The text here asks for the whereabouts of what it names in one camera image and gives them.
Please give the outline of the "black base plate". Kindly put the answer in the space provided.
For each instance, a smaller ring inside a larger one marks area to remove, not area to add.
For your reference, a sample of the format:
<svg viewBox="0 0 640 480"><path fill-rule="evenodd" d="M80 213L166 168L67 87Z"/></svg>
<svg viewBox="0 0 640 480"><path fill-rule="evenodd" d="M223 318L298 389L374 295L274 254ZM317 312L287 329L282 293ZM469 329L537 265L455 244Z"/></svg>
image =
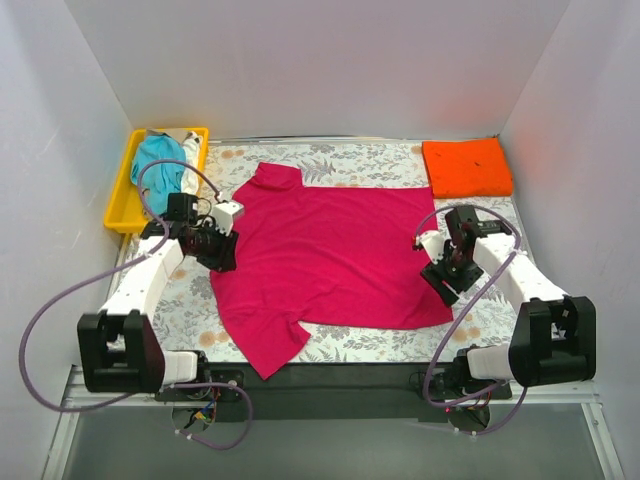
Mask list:
<svg viewBox="0 0 640 480"><path fill-rule="evenodd" d="M426 363L292 363L263 380L248 363L207 363L205 381L233 384L250 397L255 420L417 419L444 423L447 415L423 397ZM434 401L480 391L488 380L471 380L451 362L438 363L429 386ZM155 400L203 405L212 392L169 389ZM246 408L239 393L223 388L215 420L239 422Z"/></svg>

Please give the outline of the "yellow plastic tray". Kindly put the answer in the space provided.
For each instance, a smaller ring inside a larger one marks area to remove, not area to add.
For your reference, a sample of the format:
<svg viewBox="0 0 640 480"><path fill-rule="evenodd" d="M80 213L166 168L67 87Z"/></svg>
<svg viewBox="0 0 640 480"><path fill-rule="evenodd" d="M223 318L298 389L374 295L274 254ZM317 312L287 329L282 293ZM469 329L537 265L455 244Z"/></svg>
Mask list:
<svg viewBox="0 0 640 480"><path fill-rule="evenodd" d="M198 168L198 170L202 171L204 169L204 164L207 156L209 131L204 127L185 129L194 130L198 135L203 137L203 146L201 149ZM145 130L146 129L136 130L131 134L129 138L125 155L121 162L121 166L115 181L115 186L113 188L104 216L104 225L107 228L122 234L141 232L149 218L147 212L143 208L139 197L140 194L143 194L145 197L142 185L134 185L131 182L130 178L132 160L138 145L146 138ZM183 164L177 160L154 161L143 168L140 173L139 181L142 181L144 174L150 167L169 162ZM190 167L190 165L188 165L186 162L183 165L187 168Z"/></svg>

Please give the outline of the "magenta t shirt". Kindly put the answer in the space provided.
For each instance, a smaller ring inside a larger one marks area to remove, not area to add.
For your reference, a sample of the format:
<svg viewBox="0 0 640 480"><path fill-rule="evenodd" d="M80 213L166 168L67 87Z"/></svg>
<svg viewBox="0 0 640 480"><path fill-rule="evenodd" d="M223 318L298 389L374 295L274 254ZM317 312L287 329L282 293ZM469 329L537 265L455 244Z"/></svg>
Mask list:
<svg viewBox="0 0 640 480"><path fill-rule="evenodd" d="M452 319L412 247L437 226L427 187L314 187L299 169L260 163L234 195L245 212L235 270L210 276L219 317L262 378L306 345L306 323L413 330Z"/></svg>

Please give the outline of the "light blue t shirt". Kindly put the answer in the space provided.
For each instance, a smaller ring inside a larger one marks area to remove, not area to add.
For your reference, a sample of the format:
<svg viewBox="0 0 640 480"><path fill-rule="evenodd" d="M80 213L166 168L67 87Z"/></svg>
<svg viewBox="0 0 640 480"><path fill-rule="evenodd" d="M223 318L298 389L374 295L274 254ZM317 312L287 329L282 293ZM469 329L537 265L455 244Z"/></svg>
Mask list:
<svg viewBox="0 0 640 480"><path fill-rule="evenodd" d="M144 167L157 160L186 162L185 151L167 135L149 135L137 147L131 166L131 182L142 185L146 202L151 210L162 215L166 212L168 195L181 192L181 180L185 171L183 164L161 163L150 167L139 181Z"/></svg>

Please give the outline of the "beige t shirt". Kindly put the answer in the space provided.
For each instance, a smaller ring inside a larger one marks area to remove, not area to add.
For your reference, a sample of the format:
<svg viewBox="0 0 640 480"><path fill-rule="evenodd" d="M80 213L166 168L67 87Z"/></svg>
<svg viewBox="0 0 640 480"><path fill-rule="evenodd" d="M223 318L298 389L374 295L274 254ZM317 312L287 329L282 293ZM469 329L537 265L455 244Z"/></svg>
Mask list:
<svg viewBox="0 0 640 480"><path fill-rule="evenodd" d="M199 135L194 130L188 130L185 128L168 128L168 129L154 129L147 128L145 130L145 136L168 136L179 144L183 144L189 139L198 139Z"/></svg>

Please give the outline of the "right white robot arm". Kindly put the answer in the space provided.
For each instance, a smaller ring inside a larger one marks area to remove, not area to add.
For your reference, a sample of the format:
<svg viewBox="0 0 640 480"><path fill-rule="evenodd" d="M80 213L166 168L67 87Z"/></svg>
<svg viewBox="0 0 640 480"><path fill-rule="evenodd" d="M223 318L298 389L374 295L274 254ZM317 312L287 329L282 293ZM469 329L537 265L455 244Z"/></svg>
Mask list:
<svg viewBox="0 0 640 480"><path fill-rule="evenodd" d="M478 206L443 208L448 233L419 224L414 249L429 257L422 278L447 306L483 276L517 315L508 344L469 347L453 366L454 389L475 397L489 381L536 387L590 380L596 373L596 308L549 280L522 250L516 227L496 212L479 219Z"/></svg>

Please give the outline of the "aluminium rail frame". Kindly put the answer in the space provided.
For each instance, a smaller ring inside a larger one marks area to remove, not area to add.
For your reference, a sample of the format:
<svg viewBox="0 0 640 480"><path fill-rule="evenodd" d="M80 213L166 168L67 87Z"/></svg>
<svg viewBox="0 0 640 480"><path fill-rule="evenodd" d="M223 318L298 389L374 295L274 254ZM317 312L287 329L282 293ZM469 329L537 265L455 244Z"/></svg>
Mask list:
<svg viewBox="0 0 640 480"><path fill-rule="evenodd" d="M255 420L176 429L192 406L132 397L63 417L47 479L620 479L587 384L546 387L516 405L501 390L444 423L417 419Z"/></svg>

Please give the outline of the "white t shirt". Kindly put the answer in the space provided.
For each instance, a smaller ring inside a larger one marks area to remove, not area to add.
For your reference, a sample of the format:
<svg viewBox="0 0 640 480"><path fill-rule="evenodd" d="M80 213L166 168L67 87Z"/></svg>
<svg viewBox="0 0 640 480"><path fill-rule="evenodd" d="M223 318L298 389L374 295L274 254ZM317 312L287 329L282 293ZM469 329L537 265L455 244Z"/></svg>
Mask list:
<svg viewBox="0 0 640 480"><path fill-rule="evenodd" d="M182 142L182 149L185 154L185 162L198 169L203 137L195 131L189 131ZM196 195L200 186L200 176L192 169L185 167L181 178L181 192Z"/></svg>

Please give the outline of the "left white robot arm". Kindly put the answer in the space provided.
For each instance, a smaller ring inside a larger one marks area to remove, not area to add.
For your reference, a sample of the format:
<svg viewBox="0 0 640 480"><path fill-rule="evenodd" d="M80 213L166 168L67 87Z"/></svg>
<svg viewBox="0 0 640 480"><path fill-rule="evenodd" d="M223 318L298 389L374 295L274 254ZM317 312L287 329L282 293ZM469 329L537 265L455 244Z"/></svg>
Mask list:
<svg viewBox="0 0 640 480"><path fill-rule="evenodd" d="M197 350L161 348L152 328L156 307L171 276L187 257L214 273L236 268L239 239L234 222L244 212L236 201L198 212L195 195L175 193L166 211L144 228L140 256L99 312L77 325L84 382L92 393L158 393L178 384L193 400L213 386L207 359Z"/></svg>

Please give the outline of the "folded orange t shirt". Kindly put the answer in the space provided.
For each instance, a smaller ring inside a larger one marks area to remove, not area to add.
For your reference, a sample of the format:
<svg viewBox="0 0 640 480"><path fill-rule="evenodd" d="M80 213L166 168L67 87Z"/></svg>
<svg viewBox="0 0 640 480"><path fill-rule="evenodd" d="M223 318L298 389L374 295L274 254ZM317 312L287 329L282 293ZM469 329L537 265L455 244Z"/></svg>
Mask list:
<svg viewBox="0 0 640 480"><path fill-rule="evenodd" d="M508 197L513 193L511 170L497 137L425 141L422 155L436 199Z"/></svg>

